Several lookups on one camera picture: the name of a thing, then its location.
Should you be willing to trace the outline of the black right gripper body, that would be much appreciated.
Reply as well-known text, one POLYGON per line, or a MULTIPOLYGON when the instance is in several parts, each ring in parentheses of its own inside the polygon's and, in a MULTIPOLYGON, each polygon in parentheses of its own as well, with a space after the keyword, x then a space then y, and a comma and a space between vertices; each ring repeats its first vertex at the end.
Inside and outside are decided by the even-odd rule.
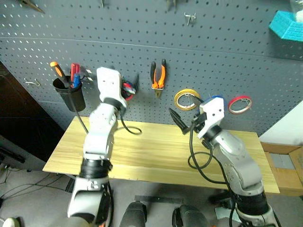
POLYGON ((195 114, 193 120, 191 121, 190 129, 192 129, 196 133, 199 133, 204 128, 206 120, 206 113, 195 114))

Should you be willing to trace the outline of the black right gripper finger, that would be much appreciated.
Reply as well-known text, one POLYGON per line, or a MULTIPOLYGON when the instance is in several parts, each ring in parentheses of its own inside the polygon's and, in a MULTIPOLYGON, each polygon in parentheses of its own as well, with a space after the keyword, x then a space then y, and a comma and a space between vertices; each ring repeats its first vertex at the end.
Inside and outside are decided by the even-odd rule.
POLYGON ((196 96, 192 96, 192 102, 196 105, 197 107, 197 112, 196 114, 197 115, 200 115, 202 114, 204 111, 202 109, 202 107, 200 106, 202 103, 203 103, 203 100, 200 99, 199 97, 196 97, 196 96))
POLYGON ((181 120, 181 117, 176 111, 169 108, 169 113, 173 122, 181 129, 182 134, 186 135, 190 131, 190 128, 181 120))

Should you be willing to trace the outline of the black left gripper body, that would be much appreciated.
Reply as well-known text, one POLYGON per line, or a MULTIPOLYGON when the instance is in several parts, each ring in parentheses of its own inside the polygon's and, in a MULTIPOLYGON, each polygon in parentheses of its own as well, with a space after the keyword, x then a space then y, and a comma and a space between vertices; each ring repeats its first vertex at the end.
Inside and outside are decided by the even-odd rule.
POLYGON ((134 91, 134 88, 133 88, 133 83, 134 83, 134 81, 130 82, 126 79, 122 80, 121 95, 126 101, 131 100, 134 97, 134 95, 136 94, 136 92, 134 91))

